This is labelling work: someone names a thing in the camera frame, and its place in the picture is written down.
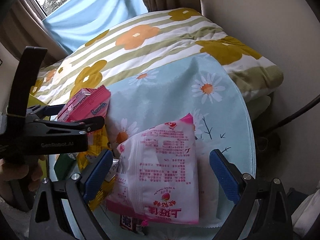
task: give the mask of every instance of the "light blue curtain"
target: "light blue curtain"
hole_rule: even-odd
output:
[[[52,37],[72,53],[112,26],[147,12],[142,0],[68,0],[43,23]]]

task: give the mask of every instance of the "sleeve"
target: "sleeve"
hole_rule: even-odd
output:
[[[0,210],[7,220],[12,230],[16,233],[19,239],[27,240],[29,235],[29,223],[31,211],[28,213],[22,212],[8,205],[0,197]]]

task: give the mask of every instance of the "human hand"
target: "human hand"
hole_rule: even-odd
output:
[[[44,161],[45,156],[40,155],[39,159]],[[11,187],[9,185],[10,180],[22,179],[29,173],[28,165],[17,165],[13,163],[6,163],[4,159],[0,159],[0,196],[8,203],[13,204],[14,197]],[[32,171],[32,182],[28,185],[30,191],[36,191],[39,188],[41,177],[43,175],[40,164]]]

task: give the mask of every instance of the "strawberry illustration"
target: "strawberry illustration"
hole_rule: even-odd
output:
[[[167,200],[170,199],[170,194],[169,193],[164,193],[161,198],[162,198],[163,201],[167,202]]]

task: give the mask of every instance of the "blue gripper pad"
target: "blue gripper pad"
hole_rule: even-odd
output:
[[[106,175],[108,174],[111,168],[112,162],[113,162],[112,152],[105,149],[96,158],[96,162],[89,164],[84,169],[83,173],[88,171],[91,172],[88,176],[88,179],[84,183],[83,199],[86,204],[90,200],[93,200],[95,198]]]
[[[210,152],[209,163],[228,200],[236,205],[240,200],[239,185],[216,150]]]

